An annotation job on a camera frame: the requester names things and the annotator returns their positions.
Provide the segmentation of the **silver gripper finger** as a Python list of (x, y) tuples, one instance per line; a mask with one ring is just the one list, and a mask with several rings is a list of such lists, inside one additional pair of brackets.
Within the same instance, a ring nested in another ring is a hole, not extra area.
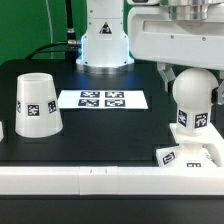
[(212, 90), (212, 103), (218, 105), (224, 105), (224, 71), (219, 74), (221, 83), (219, 86)]

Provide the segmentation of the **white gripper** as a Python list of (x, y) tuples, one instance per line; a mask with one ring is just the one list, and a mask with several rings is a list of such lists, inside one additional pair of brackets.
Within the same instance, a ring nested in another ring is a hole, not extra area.
[(165, 90), (173, 65), (224, 70), (224, 0), (127, 0), (129, 48), (154, 61)]

